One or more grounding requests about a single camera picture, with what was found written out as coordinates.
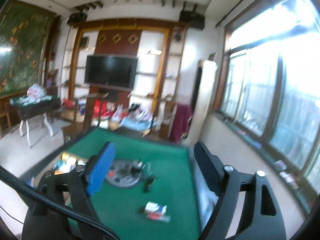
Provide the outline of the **white blue medicine box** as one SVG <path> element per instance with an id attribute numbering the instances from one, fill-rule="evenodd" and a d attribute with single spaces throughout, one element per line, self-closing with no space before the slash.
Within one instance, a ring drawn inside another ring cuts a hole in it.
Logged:
<path id="1" fill-rule="evenodd" d="M 155 202 L 147 202 L 146 206 L 144 207 L 144 212 L 164 215 L 167 212 L 167 206 Z"/>

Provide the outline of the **clear pack red disc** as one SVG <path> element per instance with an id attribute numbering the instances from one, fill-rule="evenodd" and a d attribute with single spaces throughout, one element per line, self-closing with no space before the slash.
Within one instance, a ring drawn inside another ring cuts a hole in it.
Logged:
<path id="1" fill-rule="evenodd" d="M 160 213 L 147 213 L 146 214 L 147 219 L 163 222 L 163 223 L 169 223 L 171 221 L 170 216 L 166 216 L 164 214 Z"/>

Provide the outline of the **round grey table console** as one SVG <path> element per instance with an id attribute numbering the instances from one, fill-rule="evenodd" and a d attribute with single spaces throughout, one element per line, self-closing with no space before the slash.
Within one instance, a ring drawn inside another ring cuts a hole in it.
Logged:
<path id="1" fill-rule="evenodd" d="M 105 180 L 112 186 L 118 188 L 134 187 L 145 179 L 132 176 L 131 163 L 133 160 L 116 159 L 112 162 Z"/>

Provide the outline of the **cardboard tray box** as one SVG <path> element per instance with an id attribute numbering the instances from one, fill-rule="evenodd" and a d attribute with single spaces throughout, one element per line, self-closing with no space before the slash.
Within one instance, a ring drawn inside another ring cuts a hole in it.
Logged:
<path id="1" fill-rule="evenodd" d="M 59 175 L 69 173 L 79 165 L 85 166 L 87 162 L 88 159 L 65 151 L 60 153 L 49 167 L 51 167 L 55 175 Z"/>

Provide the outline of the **black electric motor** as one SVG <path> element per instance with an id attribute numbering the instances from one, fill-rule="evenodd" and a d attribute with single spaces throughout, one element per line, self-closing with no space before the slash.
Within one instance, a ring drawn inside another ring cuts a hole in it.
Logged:
<path id="1" fill-rule="evenodd" d="M 147 178 L 150 176 L 150 162 L 144 163 L 141 159 L 136 159 L 131 163 L 131 174 L 134 177 Z"/>

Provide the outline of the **wooden chair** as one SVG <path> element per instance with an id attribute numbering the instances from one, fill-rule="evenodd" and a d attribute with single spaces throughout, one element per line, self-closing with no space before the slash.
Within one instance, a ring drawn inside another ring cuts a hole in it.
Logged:
<path id="1" fill-rule="evenodd" d="M 61 118 L 71 122 L 62 128 L 65 144 L 91 127 L 94 105 L 97 100 L 100 101 L 97 126 L 100 126 L 101 108 L 107 97 L 108 93 L 89 93 L 73 100 L 63 100 Z"/>

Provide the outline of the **maroon cloth on rack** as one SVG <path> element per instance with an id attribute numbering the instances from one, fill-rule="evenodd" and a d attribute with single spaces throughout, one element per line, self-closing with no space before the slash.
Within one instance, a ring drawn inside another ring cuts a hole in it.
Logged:
<path id="1" fill-rule="evenodd" d="M 191 105 L 178 105 L 169 135 L 169 140 L 175 144 L 180 142 L 181 137 L 189 132 L 189 122 L 193 117 Z"/>

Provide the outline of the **black folding side table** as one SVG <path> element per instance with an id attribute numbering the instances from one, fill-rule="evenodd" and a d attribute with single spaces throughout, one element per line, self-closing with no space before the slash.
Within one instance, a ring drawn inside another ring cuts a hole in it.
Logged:
<path id="1" fill-rule="evenodd" d="M 30 128 L 29 120 L 41 116 L 43 118 L 43 123 L 48 129 L 49 135 L 54 136 L 53 128 L 48 120 L 48 113 L 52 113 L 55 110 L 58 110 L 61 106 L 61 101 L 59 98 L 51 95 L 45 95 L 40 98 L 31 98 L 29 96 L 20 96 L 11 98 L 9 100 L 10 105 L 15 109 L 19 119 L 20 126 L 19 132 L 20 136 L 23 137 L 23 125 L 26 126 L 26 137 L 28 146 L 31 148 L 30 142 Z"/>

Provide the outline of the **white standing air conditioner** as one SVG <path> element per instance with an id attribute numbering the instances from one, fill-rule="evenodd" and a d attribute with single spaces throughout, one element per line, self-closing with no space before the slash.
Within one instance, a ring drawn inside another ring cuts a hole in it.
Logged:
<path id="1" fill-rule="evenodd" d="M 189 139 L 193 144 L 198 141 L 201 135 L 202 126 L 209 111 L 217 64 L 214 61 L 200 60 L 199 68 L 201 70 L 201 78 L 199 84 L 197 84 L 199 87 L 197 90 L 197 100 L 189 130 Z"/>

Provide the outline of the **white red plastic bag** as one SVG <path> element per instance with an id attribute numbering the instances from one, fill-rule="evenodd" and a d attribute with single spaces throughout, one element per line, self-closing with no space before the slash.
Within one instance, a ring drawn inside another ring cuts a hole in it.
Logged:
<path id="1" fill-rule="evenodd" d="M 46 89 L 35 83 L 27 90 L 27 96 L 30 98 L 41 98 L 46 95 Z"/>

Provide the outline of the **wall television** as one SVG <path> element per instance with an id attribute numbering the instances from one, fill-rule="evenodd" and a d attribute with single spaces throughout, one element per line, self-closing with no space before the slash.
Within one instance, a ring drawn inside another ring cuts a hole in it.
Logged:
<path id="1" fill-rule="evenodd" d="M 116 55 L 87 57 L 85 83 L 133 90 L 138 58 Z"/>

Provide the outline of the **green floral wall painting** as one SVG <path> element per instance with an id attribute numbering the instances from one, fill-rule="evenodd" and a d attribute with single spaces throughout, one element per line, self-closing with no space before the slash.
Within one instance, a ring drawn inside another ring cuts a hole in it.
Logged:
<path id="1" fill-rule="evenodd" d="M 1 96 L 38 83 L 44 48 L 56 14 L 18 0 L 1 10 Z"/>

